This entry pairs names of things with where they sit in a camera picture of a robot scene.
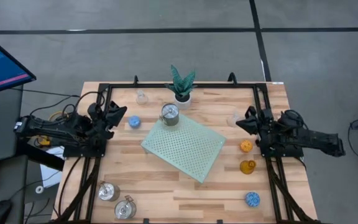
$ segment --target pegboard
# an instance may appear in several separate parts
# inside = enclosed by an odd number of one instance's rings
[[[226,138],[179,114],[179,123],[156,122],[141,146],[203,183]]]

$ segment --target computer mouse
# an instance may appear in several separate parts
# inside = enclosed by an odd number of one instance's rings
[[[7,216],[12,208],[12,202],[10,200],[0,201],[0,224],[6,223]]]

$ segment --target blue ball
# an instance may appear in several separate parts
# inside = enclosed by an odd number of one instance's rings
[[[128,118],[128,123],[131,128],[138,128],[140,126],[140,118],[138,116],[131,116]]]
[[[246,195],[246,202],[250,207],[258,207],[260,203],[260,197],[256,192],[249,192]]]

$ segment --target concrete floor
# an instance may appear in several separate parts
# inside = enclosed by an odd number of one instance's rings
[[[257,0],[267,27],[358,27],[358,1]],[[0,30],[125,29],[161,27],[253,27],[246,0],[0,0]],[[347,142],[358,118],[358,32],[263,33],[272,80],[285,82],[290,106],[309,128],[339,133],[347,156],[305,150],[317,214],[326,223],[358,223],[358,158]],[[255,34],[0,35],[0,44],[38,78],[31,90],[80,94],[84,81],[169,80],[170,64],[196,69],[197,80],[262,81]],[[22,114],[60,97],[24,93]],[[47,118],[61,109],[40,111]],[[352,132],[358,151],[358,132]],[[28,182],[39,180],[30,163]],[[41,209],[57,188],[26,192]],[[51,213],[48,206],[44,213]],[[37,217],[29,223],[45,221]]]

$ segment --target wooden table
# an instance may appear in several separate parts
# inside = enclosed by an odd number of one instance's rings
[[[86,82],[82,94],[97,91],[99,84]],[[267,87],[272,111],[277,118],[281,111],[289,109],[285,87],[276,83],[267,83]],[[155,155],[145,154],[140,143],[158,119],[162,105],[173,101],[173,93],[166,88],[146,88],[144,91],[149,102],[141,106],[135,101],[136,91],[136,88],[116,88],[112,91],[111,99],[119,106],[127,106],[128,110],[120,125],[115,128],[113,139],[108,141],[106,155],[101,160],[98,182],[103,180],[118,185],[121,196],[115,202],[96,198],[92,223],[141,223],[143,218],[149,218],[150,223],[216,223],[218,219],[224,223],[275,222],[265,160],[255,145],[248,154],[239,149],[241,141],[248,139],[254,142],[255,136],[250,136],[241,128],[230,127],[226,122],[233,111],[244,114],[248,106],[254,104],[251,89],[195,88],[191,108],[181,111],[227,138],[203,184]],[[84,97],[78,112],[86,114],[88,105],[95,101],[96,95]],[[140,116],[142,125],[139,129],[129,127],[127,118],[132,115]],[[239,170],[239,164],[249,159],[255,160],[257,167],[251,175],[245,175]],[[75,160],[69,158],[65,162],[61,183]],[[81,159],[76,165],[67,182],[62,210],[77,194],[83,161]],[[306,214],[317,218],[305,168],[294,158],[283,158],[283,163],[290,193]],[[260,195],[261,203],[257,208],[248,207],[244,201],[245,194],[251,191]],[[88,194],[83,200],[81,218],[85,217]],[[282,217],[285,219],[284,202],[281,193],[278,194]],[[135,200],[137,213],[131,220],[116,220],[114,207],[118,201],[124,200],[125,195]]]

